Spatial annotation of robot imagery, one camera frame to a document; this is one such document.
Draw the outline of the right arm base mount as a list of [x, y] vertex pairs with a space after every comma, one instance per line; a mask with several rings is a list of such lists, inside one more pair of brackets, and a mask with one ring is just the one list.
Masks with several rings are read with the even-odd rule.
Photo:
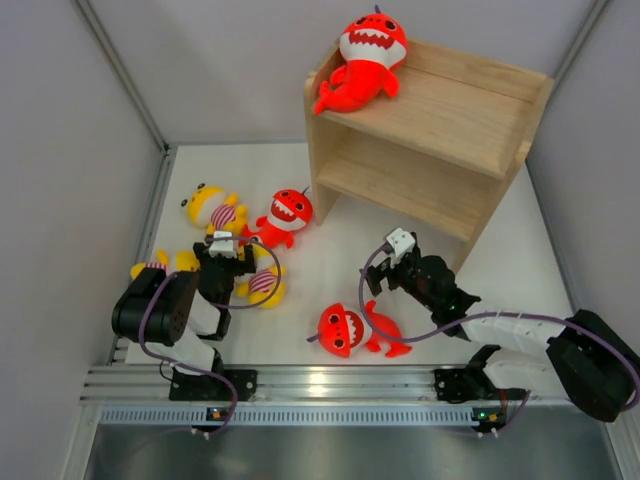
[[451, 404], [475, 400], [499, 400], [501, 394], [482, 370], [468, 368], [435, 369], [437, 399]]

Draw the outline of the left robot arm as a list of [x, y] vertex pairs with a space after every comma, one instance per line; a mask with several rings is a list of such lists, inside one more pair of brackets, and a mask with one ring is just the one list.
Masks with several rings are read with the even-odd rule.
[[256, 271], [254, 252], [227, 250], [226, 243], [196, 242], [190, 251], [132, 267], [132, 281], [116, 302], [113, 332], [139, 344], [182, 374], [204, 399], [219, 397], [226, 386], [218, 351], [205, 343], [227, 333], [235, 280]]

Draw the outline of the red shark plush front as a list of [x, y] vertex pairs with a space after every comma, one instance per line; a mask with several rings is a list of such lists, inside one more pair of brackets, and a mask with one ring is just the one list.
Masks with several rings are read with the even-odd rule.
[[342, 303], [330, 305], [322, 312], [316, 333], [307, 341], [318, 342], [331, 355], [344, 359], [350, 358], [362, 347], [372, 353], [379, 353], [386, 344], [388, 349], [385, 356], [388, 358], [407, 355], [413, 349], [410, 344], [389, 340], [374, 332], [361, 314]]

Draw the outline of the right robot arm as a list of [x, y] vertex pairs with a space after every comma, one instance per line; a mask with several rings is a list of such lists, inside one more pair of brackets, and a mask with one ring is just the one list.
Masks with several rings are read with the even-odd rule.
[[464, 366], [435, 370], [439, 400], [561, 398], [607, 423], [638, 405], [639, 357], [598, 314], [580, 309], [562, 319], [500, 309], [460, 288], [445, 261], [422, 255], [413, 239], [388, 240], [377, 251], [386, 257], [366, 261], [360, 293], [401, 289], [436, 327], [421, 340], [444, 334], [480, 347]]

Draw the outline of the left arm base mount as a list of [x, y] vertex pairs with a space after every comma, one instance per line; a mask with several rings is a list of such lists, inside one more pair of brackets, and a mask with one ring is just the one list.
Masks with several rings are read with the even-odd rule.
[[[250, 400], [257, 389], [258, 372], [251, 369], [228, 369], [224, 376], [234, 386], [238, 400]], [[187, 375], [175, 371], [169, 391], [170, 401], [230, 401], [231, 390], [221, 381], [205, 375]]]

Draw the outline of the yellow frog plush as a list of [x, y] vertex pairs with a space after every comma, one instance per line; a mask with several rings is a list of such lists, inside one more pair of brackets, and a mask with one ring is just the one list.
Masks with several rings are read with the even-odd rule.
[[283, 279], [286, 268], [277, 268], [275, 260], [262, 247], [247, 244], [242, 247], [240, 257], [252, 250], [255, 272], [246, 273], [236, 280], [235, 295], [245, 298], [250, 305], [259, 303], [263, 309], [275, 308], [283, 300], [287, 284]]
[[155, 261], [141, 262], [131, 267], [131, 279], [135, 280], [145, 268], [161, 269], [167, 274], [176, 271], [195, 272], [200, 268], [200, 262], [192, 251], [178, 251], [170, 256], [166, 251], [158, 250]]
[[248, 207], [240, 203], [236, 193], [205, 183], [199, 184], [180, 206], [191, 224], [204, 229], [207, 235], [227, 231], [239, 236], [248, 221]]

